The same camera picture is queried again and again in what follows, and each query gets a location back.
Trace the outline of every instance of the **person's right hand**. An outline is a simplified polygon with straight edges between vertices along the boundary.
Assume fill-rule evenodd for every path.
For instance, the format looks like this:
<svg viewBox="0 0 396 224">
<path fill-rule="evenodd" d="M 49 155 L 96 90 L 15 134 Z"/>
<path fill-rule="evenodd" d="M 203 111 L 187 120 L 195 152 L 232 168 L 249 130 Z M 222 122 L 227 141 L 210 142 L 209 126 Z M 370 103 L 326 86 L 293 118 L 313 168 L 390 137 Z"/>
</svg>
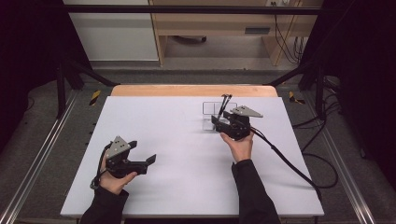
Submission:
<svg viewBox="0 0 396 224">
<path fill-rule="evenodd" d="M 249 136 L 246 136 L 238 141 L 234 141 L 226 133 L 220 133 L 221 138 L 230 147 L 233 153 L 233 159 L 236 162 L 251 159 L 251 149 L 253 147 L 253 132 L 250 132 Z"/>
</svg>

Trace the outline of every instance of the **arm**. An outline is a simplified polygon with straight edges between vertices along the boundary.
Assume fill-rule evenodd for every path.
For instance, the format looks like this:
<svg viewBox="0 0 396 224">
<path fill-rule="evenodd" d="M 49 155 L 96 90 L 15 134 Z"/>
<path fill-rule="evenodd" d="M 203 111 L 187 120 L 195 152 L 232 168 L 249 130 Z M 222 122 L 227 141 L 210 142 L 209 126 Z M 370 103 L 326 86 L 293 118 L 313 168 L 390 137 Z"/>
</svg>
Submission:
<svg viewBox="0 0 396 224">
<path fill-rule="evenodd" d="M 106 159 L 102 160 L 101 170 L 106 167 Z M 100 177 L 99 188 L 95 190 L 91 206 L 84 213 L 80 224 L 120 224 L 122 210 L 129 193 L 123 187 L 137 176 L 132 172 L 124 178 L 117 179 L 109 172 Z"/>
<path fill-rule="evenodd" d="M 230 147 L 236 164 L 233 164 L 233 178 L 239 195 L 239 223 L 280 223 L 276 208 L 265 191 L 264 184 L 251 160 L 253 133 L 244 139 L 234 141 L 227 134 L 220 134 Z"/>
</svg>

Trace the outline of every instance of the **white cabinet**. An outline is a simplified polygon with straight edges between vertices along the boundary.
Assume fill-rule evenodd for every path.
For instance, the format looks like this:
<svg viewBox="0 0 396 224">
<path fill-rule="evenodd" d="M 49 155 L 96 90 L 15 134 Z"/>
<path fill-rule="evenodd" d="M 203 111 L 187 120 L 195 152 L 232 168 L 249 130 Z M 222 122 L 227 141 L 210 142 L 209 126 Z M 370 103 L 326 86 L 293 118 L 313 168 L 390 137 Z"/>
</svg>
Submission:
<svg viewBox="0 0 396 224">
<path fill-rule="evenodd" d="M 64 0 L 66 5 L 147 5 L 146 0 Z M 149 13 L 70 13 L 90 61 L 158 61 Z"/>
</svg>

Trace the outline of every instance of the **black sleeve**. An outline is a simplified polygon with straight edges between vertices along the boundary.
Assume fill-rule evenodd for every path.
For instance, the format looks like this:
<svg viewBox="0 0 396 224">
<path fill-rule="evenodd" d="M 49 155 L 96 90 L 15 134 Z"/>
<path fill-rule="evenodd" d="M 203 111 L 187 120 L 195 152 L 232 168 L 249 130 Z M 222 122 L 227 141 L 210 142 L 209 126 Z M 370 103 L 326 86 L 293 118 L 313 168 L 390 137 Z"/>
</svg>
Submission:
<svg viewBox="0 0 396 224">
<path fill-rule="evenodd" d="M 253 161 L 233 164 L 232 171 L 239 194 L 239 223 L 280 224 L 274 203 L 267 195 Z"/>
<path fill-rule="evenodd" d="M 95 191 L 91 206 L 82 215 L 80 224 L 121 224 L 122 210 L 129 193 L 122 190 L 120 195 L 99 188 Z"/>
</svg>

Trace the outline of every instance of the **black cord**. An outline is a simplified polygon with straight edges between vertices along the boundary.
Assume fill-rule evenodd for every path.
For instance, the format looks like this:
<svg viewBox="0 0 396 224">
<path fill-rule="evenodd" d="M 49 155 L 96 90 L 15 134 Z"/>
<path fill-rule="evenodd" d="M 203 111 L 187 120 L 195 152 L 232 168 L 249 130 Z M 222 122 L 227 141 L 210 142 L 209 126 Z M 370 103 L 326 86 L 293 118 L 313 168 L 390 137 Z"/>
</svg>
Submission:
<svg viewBox="0 0 396 224">
<path fill-rule="evenodd" d="M 105 156 L 106 151 L 110 148 L 111 143 L 108 144 L 102 151 L 102 155 L 100 156 L 100 160 L 99 160 L 99 164 L 98 164 L 98 169 L 96 171 L 96 176 L 93 178 L 92 182 L 91 182 L 91 189 L 98 189 L 99 187 L 99 179 L 102 176 L 102 174 L 104 174 L 107 169 L 105 169 L 104 171 L 101 171 L 100 168 L 102 167 L 102 160 L 103 157 Z"/>
<path fill-rule="evenodd" d="M 303 127 L 303 128 L 297 127 L 297 128 L 294 128 L 294 129 L 313 129 L 313 128 L 320 127 L 322 125 L 323 125 L 323 122 L 321 122 L 320 124 L 314 125 L 314 126 L 308 126 L 308 127 Z"/>
<path fill-rule="evenodd" d="M 330 112 L 328 112 L 328 115 L 330 115 L 331 113 L 333 113 L 334 111 L 340 111 L 341 106 L 339 104 L 336 104 L 337 107 L 335 107 L 335 109 L 331 110 Z"/>
<path fill-rule="evenodd" d="M 276 40 L 276 43 L 280 46 L 280 48 L 282 49 L 283 53 L 284 53 L 285 56 L 286 56 L 286 59 L 288 59 L 288 61 L 289 61 L 290 63 L 297 63 L 297 62 L 295 61 L 295 59 L 291 56 L 291 53 L 290 53 L 289 48 L 288 48 L 288 44 L 286 43 L 286 40 L 283 38 L 283 35 L 282 35 L 282 33 L 280 32 L 279 27 L 277 26 L 277 18 L 276 18 L 276 15 L 274 15 L 274 17 L 275 17 L 275 40 Z M 289 55 L 290 55 L 290 57 L 294 60 L 294 62 L 292 62 L 292 61 L 290 60 L 288 54 L 287 54 L 286 51 L 283 49 L 283 46 L 279 43 L 279 40 L 277 39 L 277 31 L 279 31 L 279 34 L 280 34 L 280 36 L 281 36 L 281 38 L 282 38 L 282 40 L 283 40 L 283 43 L 285 44 L 286 49 L 288 50 Z"/>
<path fill-rule="evenodd" d="M 331 105 L 329 105 L 328 108 L 324 109 L 324 112 L 327 112 L 327 111 L 330 110 L 334 105 L 338 105 L 338 104 L 339 104 L 338 102 L 332 103 Z M 316 115 L 316 116 L 314 116 L 312 119 L 309 119 L 309 120 L 304 121 L 304 122 L 302 122 L 302 123 L 293 124 L 293 125 L 291 125 L 291 127 L 292 127 L 293 129 L 296 129 L 296 128 L 298 128 L 298 127 L 304 126 L 305 124 L 308 124 L 308 123 L 310 123 L 310 122 L 313 122 L 313 121 L 315 121 L 315 120 L 318 119 L 318 118 L 319 118 L 319 116 Z"/>
<path fill-rule="evenodd" d="M 301 149 L 302 152 L 304 152 L 311 144 L 314 142 L 314 140 L 318 137 L 320 132 L 324 129 L 324 126 L 326 125 L 326 119 L 323 120 L 322 125 L 320 126 L 319 130 L 314 134 L 314 136 L 305 144 L 305 146 Z"/>
<path fill-rule="evenodd" d="M 338 93 L 332 93 L 332 94 L 326 96 L 326 98 L 324 98 L 324 103 L 327 103 L 327 100 L 329 100 L 330 97 L 335 97 L 338 100 L 337 96 L 338 96 Z"/>
<path fill-rule="evenodd" d="M 32 109 L 32 107 L 35 105 L 35 99 L 33 97 L 28 97 L 28 100 L 31 100 L 32 104 L 29 105 L 25 111 Z"/>
<path fill-rule="evenodd" d="M 320 189 L 331 189 L 331 188 L 333 188 L 334 186 L 337 185 L 337 183 L 338 183 L 338 173 L 337 173 L 337 171 L 335 170 L 335 167 L 334 167 L 329 161 L 327 161 L 326 159 L 324 159 L 324 158 L 322 158 L 322 157 L 320 157 L 320 156 L 318 156 L 318 155 L 312 154 L 312 153 L 306 153 L 306 152 L 304 152 L 304 153 L 303 153 L 303 156 L 313 157 L 313 158 L 316 158 L 316 159 L 319 159 L 319 160 L 321 160 L 321 161 L 326 162 L 326 163 L 332 168 L 332 171 L 334 172 L 334 175 L 335 175 L 335 180 L 334 180 L 334 182 L 333 182 L 332 184 L 330 184 L 330 185 L 327 185 L 327 186 L 318 186 L 318 188 L 320 188 Z"/>
<path fill-rule="evenodd" d="M 294 38 L 293 53 L 294 57 L 297 59 L 297 63 L 300 63 L 303 57 L 304 38 L 300 37 L 300 45 L 297 47 L 298 38 L 298 36 Z"/>
<path fill-rule="evenodd" d="M 308 184 L 310 184 L 314 188 L 315 192 L 318 195 L 319 200 L 322 201 L 320 189 L 311 179 L 309 179 L 306 175 L 304 175 L 301 171 L 299 171 L 293 164 L 291 164 L 291 162 L 289 162 L 288 159 L 286 159 L 286 157 L 279 151 L 279 149 L 277 149 L 276 146 L 274 146 L 270 141 L 267 140 L 267 138 L 264 136 L 262 132 L 260 132 L 259 130 L 253 127 L 250 127 L 250 130 L 253 133 L 255 133 L 257 136 L 259 136 L 262 140 L 264 140 L 264 142 L 266 142 L 271 147 L 271 149 L 276 153 L 276 155 L 278 155 L 279 158 L 291 168 L 291 170 L 293 170 L 297 175 L 299 175 L 302 179 L 308 182 Z"/>
</svg>

